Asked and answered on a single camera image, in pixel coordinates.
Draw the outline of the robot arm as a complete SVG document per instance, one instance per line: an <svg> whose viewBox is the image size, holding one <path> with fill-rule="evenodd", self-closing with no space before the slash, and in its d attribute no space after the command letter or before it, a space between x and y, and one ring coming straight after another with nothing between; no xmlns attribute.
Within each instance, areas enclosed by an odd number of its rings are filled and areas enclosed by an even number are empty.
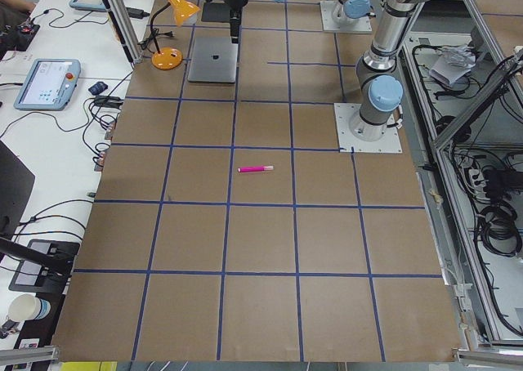
<svg viewBox="0 0 523 371"><path fill-rule="evenodd" d="M365 33L372 30L370 12L370 0L338 0L332 15L340 31Z"/></svg>
<svg viewBox="0 0 523 371"><path fill-rule="evenodd" d="M383 12L373 41L356 66L363 102L359 112L352 116L349 127L351 133L362 141L379 140L391 114L400 106L403 87L391 71L396 66L396 54L416 20L420 5L429 0L383 1Z"/></svg>

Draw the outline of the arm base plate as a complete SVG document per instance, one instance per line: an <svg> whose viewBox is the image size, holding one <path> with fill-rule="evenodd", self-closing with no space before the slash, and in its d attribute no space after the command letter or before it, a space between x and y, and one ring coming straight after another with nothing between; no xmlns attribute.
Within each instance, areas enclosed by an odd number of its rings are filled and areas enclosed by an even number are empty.
<svg viewBox="0 0 523 371"><path fill-rule="evenodd" d="M391 114L387 123L374 126L360 117L360 104L335 103L338 150L342 153L401 154L401 119Z"/></svg>
<svg viewBox="0 0 523 371"><path fill-rule="evenodd" d="M352 19L346 15L339 1L320 2L323 31L338 34L371 34L372 26L368 16Z"/></svg>

